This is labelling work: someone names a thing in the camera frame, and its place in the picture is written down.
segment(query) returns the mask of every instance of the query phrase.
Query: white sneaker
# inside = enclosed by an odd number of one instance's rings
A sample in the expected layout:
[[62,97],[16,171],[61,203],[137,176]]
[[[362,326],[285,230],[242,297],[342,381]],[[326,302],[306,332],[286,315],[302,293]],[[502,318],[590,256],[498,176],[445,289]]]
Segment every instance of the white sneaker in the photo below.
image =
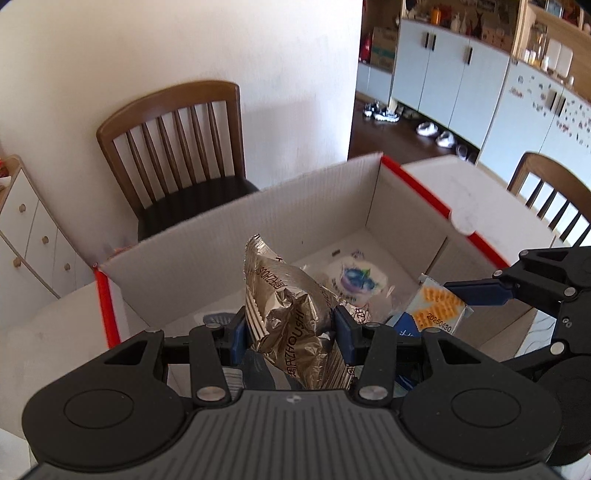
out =
[[417,127],[417,133],[422,137],[432,137],[439,129],[433,122],[423,122]]
[[443,148],[452,148],[456,144],[456,139],[449,130],[445,130],[437,137],[435,143]]
[[374,120],[377,120],[378,122],[390,122],[394,124],[400,120],[400,115],[385,108],[380,112],[374,112]]
[[458,145],[456,147],[456,155],[460,160],[466,161],[468,158],[468,147],[465,145]]

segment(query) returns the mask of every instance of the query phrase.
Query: white cabinet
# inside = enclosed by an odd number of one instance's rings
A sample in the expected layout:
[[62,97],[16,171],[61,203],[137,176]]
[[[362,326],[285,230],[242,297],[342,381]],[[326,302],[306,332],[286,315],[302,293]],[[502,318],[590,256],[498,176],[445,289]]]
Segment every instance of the white cabinet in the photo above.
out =
[[449,128],[482,148],[503,88],[509,54],[472,39],[465,59]]
[[376,99],[378,102],[390,102],[392,74],[371,65],[357,64],[357,84],[355,90],[363,95]]
[[433,27],[426,23],[400,22],[392,97],[414,109],[421,102],[432,31]]
[[57,226],[41,202],[37,205],[25,260],[51,286]]
[[521,156],[540,151],[563,88],[543,72],[512,61],[478,161],[508,183]]
[[364,95],[368,94],[369,65],[363,62],[357,64],[357,84],[355,90]]
[[590,186],[591,106],[564,89],[556,100],[556,109],[540,153],[561,163]]
[[376,67],[369,67],[368,96],[385,103],[390,102],[392,74]]
[[2,239],[0,275],[0,329],[33,318],[37,310],[56,299]]
[[468,37],[439,27],[433,27],[430,34],[430,54],[418,111],[445,126],[452,118],[469,42]]
[[76,289],[94,282],[95,274],[86,262],[76,255]]
[[76,289],[76,252],[63,233],[57,231],[56,259],[53,262],[51,288],[60,296]]
[[24,256],[38,203],[37,195],[24,173],[17,174],[10,195],[0,212],[0,230],[17,252]]

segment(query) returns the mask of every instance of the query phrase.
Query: shelf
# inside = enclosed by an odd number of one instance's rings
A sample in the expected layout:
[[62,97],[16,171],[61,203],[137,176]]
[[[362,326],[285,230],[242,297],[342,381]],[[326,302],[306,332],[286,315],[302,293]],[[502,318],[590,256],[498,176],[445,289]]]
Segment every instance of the shelf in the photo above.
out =
[[573,41],[583,42],[588,48],[591,47],[591,35],[587,35],[576,25],[563,20],[556,15],[548,13],[543,8],[529,4],[529,8],[535,13],[536,21],[560,30],[563,34],[572,35]]

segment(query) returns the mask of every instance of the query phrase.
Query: bottle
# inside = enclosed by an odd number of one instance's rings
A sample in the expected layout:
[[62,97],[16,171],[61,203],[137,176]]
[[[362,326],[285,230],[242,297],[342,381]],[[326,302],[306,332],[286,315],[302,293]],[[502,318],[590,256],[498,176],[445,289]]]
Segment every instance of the bottle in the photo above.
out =
[[450,28],[450,30],[451,30],[452,32],[459,33],[459,31],[460,31],[460,25],[461,25],[461,23],[462,23],[462,22],[460,21],[460,14],[456,14],[456,15],[453,17],[452,24],[451,24],[451,25],[450,25],[450,27],[449,27],[449,28]]
[[431,10],[431,24],[432,25],[439,25],[440,21],[441,21],[441,10],[439,10],[439,7],[433,7],[433,10]]
[[462,35],[466,35],[467,25],[466,25],[466,11],[464,10],[464,18],[462,19],[462,24],[460,25],[460,33]]
[[546,55],[544,57],[544,60],[542,60],[542,63],[540,64],[540,68],[542,69],[542,72],[547,72],[548,71],[548,65],[550,64],[550,57],[548,55]]

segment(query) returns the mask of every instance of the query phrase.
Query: snack bag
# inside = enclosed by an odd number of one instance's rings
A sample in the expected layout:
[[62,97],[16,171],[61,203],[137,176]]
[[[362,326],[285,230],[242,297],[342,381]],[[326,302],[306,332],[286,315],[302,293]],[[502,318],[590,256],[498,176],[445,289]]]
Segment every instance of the snack bag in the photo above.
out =
[[347,388],[352,373],[335,342],[335,295],[258,235],[246,245],[244,273],[252,349],[307,390]]
[[394,324],[394,329],[403,336],[418,337],[428,327],[453,334],[460,320],[471,312],[472,309],[452,292],[422,275],[417,294]]

